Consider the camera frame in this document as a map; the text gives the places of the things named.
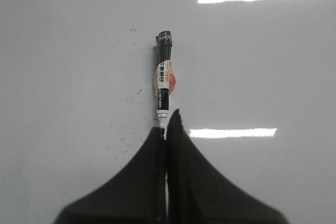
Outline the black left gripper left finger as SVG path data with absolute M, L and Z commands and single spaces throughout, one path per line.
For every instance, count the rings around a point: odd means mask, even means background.
M 55 223 L 165 223 L 166 141 L 153 127 L 112 179 L 67 205 Z

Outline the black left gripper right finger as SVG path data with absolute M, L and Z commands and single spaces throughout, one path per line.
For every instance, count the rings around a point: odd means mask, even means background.
M 184 130 L 179 110 L 167 126 L 169 223 L 288 223 L 277 209 L 223 176 Z

